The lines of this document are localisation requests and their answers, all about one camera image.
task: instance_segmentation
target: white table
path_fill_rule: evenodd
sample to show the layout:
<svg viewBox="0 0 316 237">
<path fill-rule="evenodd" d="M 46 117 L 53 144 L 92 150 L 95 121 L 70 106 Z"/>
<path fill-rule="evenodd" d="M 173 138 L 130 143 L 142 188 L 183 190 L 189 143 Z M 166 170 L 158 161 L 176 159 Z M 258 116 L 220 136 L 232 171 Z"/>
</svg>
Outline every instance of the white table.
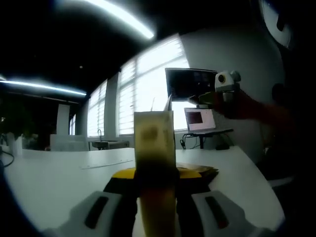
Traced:
<svg viewBox="0 0 316 237">
<path fill-rule="evenodd" d="M 115 172 L 134 167 L 134 162 L 93 169 L 80 166 L 131 158 L 133 148 L 92 152 L 23 150 L 23 156 L 5 169 L 5 176 L 22 210 L 41 231 L 58 228 L 67 221 L 71 208 L 92 192 L 102 191 Z M 176 159 L 218 168 L 210 189 L 221 191 L 242 207 L 253 225 L 275 230 L 283 221 L 284 213 L 272 188 L 239 147 L 226 151 L 177 150 Z"/>
</svg>

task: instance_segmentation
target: window blind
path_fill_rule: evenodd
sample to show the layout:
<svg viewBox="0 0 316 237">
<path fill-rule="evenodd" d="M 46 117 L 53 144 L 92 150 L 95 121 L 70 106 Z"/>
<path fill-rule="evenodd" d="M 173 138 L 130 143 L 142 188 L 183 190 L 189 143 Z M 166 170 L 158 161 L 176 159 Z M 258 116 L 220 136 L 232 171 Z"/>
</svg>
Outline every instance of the window blind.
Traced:
<svg viewBox="0 0 316 237">
<path fill-rule="evenodd" d="M 73 118 L 70 120 L 69 123 L 69 135 L 75 135 L 76 134 L 76 115 L 73 116 Z"/>
<path fill-rule="evenodd" d="M 118 82 L 118 134 L 134 133 L 134 112 L 162 111 L 168 98 L 165 68 L 188 68 L 178 35 L 170 37 L 127 62 Z M 187 129 L 184 108 L 172 102 L 174 129 Z"/>
<path fill-rule="evenodd" d="M 92 94 L 89 99 L 88 107 L 88 137 L 97 137 L 100 129 L 104 135 L 104 107 L 105 94 L 107 90 L 107 80 L 102 83 Z"/>
</svg>

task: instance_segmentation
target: white wall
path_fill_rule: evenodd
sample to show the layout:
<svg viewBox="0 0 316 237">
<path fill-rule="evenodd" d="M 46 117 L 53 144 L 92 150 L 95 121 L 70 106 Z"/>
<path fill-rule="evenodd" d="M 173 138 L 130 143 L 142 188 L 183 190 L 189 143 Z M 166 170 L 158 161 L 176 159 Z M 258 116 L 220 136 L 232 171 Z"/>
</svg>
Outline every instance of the white wall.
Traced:
<svg viewBox="0 0 316 237">
<path fill-rule="evenodd" d="M 181 36 L 181 40 L 191 68 L 210 70 L 237 70 L 241 75 L 241 88 L 252 98 L 272 103 L 271 89 L 275 83 L 284 81 L 281 56 L 273 41 L 255 29 L 218 28 L 201 30 Z M 118 74 L 108 81 L 105 103 L 105 138 L 109 140 L 128 140 L 134 146 L 133 136 L 116 137 L 116 98 Z M 79 113 L 78 126 L 86 135 L 87 104 Z M 259 124 L 250 120 L 228 120 L 220 117 L 220 123 L 233 128 L 232 140 L 238 144 L 254 161 L 262 154 L 262 141 Z M 176 134 L 176 148 L 181 149 Z M 187 148 L 193 147 L 195 138 L 187 139 Z M 208 138 L 206 149 L 213 149 L 219 138 Z"/>
<path fill-rule="evenodd" d="M 57 114 L 57 125 L 56 133 L 57 135 L 69 135 L 69 105 L 58 105 Z"/>
</svg>

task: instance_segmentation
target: computer monitor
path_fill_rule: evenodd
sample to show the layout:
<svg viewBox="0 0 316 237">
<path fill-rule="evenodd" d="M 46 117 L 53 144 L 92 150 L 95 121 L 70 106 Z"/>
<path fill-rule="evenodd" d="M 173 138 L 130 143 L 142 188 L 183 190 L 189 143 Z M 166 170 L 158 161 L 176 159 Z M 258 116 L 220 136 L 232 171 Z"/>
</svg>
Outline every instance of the computer monitor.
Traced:
<svg viewBox="0 0 316 237">
<path fill-rule="evenodd" d="M 216 127 L 212 110 L 185 108 L 188 131 L 210 130 Z"/>
<path fill-rule="evenodd" d="M 168 96 L 171 101 L 187 101 L 191 96 L 200 96 L 215 91 L 216 71 L 166 68 Z"/>
</svg>

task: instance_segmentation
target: fluorescent light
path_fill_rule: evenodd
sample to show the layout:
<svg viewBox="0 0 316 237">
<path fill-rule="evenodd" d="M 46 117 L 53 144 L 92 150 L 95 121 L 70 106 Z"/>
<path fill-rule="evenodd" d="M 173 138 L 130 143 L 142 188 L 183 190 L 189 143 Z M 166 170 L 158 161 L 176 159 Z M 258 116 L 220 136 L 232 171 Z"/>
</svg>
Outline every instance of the fluorescent light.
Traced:
<svg viewBox="0 0 316 237">
<path fill-rule="evenodd" d="M 130 25 L 131 27 L 139 31 L 146 38 L 151 39 L 152 37 L 154 37 L 154 33 L 150 29 L 148 29 L 144 24 L 142 24 L 139 20 L 137 20 L 133 15 L 123 10 L 122 8 L 115 6 L 114 4 L 104 1 L 104 0 L 83 0 L 83 1 L 87 1 L 93 5 L 96 5 L 106 10 L 110 14 L 116 16 L 117 18 L 124 21 L 126 24 Z"/>
<path fill-rule="evenodd" d="M 33 84 L 33 83 L 27 83 L 27 82 L 21 82 L 21 81 L 0 80 L 0 83 L 14 84 L 14 85 L 25 85 L 25 86 L 44 88 L 44 89 L 49 89 L 49 90 L 63 91 L 63 92 L 77 94 L 77 95 L 83 95 L 83 96 L 86 95 L 86 93 L 77 92 L 77 91 L 73 91 L 73 90 L 66 90 L 66 89 L 57 88 L 57 87 L 53 87 L 53 86 L 47 86 L 47 85 L 41 85 L 41 84 Z"/>
</svg>

